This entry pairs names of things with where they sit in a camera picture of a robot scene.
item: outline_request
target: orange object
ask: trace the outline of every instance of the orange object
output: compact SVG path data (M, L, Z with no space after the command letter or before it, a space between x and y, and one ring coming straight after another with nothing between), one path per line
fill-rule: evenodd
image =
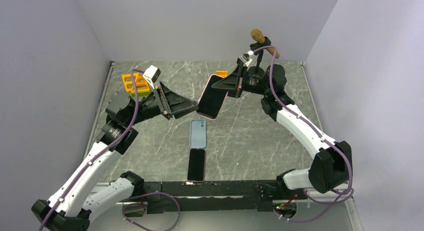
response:
M228 76L228 71L217 70L217 71L215 72L215 74L216 74L216 75L219 75L219 76L221 76L221 77L223 77L223 78L226 78L226 77Z
M135 89L133 87L133 82L131 81L131 74L125 73L121 75L123 87L125 88L125 91L132 94L134 96L136 94ZM137 87L137 92L139 96L146 96L150 93L149 84L147 81L143 78L143 75L141 75L138 72L134 73L134 80L135 85Z

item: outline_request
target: red phone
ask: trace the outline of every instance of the red phone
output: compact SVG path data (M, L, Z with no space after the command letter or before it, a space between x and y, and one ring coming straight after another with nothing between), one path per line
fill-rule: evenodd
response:
M205 159L204 149L191 149L190 158L188 158L188 181L203 181L205 177Z
M198 101L198 114L211 120L214 120L218 117L218 113L224 104L228 92L214 89L212 88L212 85L223 79L223 77L216 74L212 74L209 77L206 87L204 87Z

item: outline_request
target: wooden handle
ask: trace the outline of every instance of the wooden handle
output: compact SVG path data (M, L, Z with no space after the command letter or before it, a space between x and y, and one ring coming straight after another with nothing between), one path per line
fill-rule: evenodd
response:
M258 42L258 43L260 43L260 44L263 44L264 42L265 42L265 37L264 37L264 34L259 30L259 29L257 29L257 28L255 28L255 29L253 29L251 32L250 32L250 36L252 37L252 39L253 40L255 40L256 42ZM269 47L269 48L267 48L266 50L268 50L268 52L271 54L271 55L274 55L274 48L273 47ZM280 57L280 54L277 52L276 54L275 54L275 58L279 58Z

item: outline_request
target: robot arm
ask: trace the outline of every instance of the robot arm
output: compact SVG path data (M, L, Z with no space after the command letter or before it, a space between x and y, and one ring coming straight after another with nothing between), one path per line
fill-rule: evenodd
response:
M269 46L267 37L263 43L252 44L251 50ZM274 64L270 77L270 68L264 71L259 67L263 50L259 51L256 66L251 64L249 51L237 59L237 67L226 78L214 83L212 88L228 92L228 96L239 98L243 91L263 95L261 100L263 111L274 121L288 129L306 148L313 162L310 168L288 170L276 177L277 190L280 194L291 194L296 189L316 189L326 193L349 179L348 168L343 158L327 143L333 144L352 163L352 151L345 141L337 142L316 127L299 109L295 102L285 93L287 79L283 66ZM273 91L283 106L277 102Z
M31 210L40 222L43 223L48 216L45 227L49 230L85 231L90 222L114 204L144 193L144 180L132 172L126 172L108 188L89 196L107 168L127 151L138 135L133 128L124 134L134 112L134 124L161 114L168 120L172 117L178 119L196 111L198 104L159 82L153 92L139 102L138 110L135 108L136 102L130 94L116 92L106 108L106 124L87 157L56 193L48 200L37 200L32 206Z

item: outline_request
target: gray wall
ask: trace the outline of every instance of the gray wall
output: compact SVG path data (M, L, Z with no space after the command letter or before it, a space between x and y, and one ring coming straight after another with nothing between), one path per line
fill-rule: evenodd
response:
M424 0L339 0L306 61L364 230L423 230Z
M0 0L0 226L31 212L81 162L109 62L76 0Z
M77 0L114 61L235 60L261 29L305 61L337 0Z

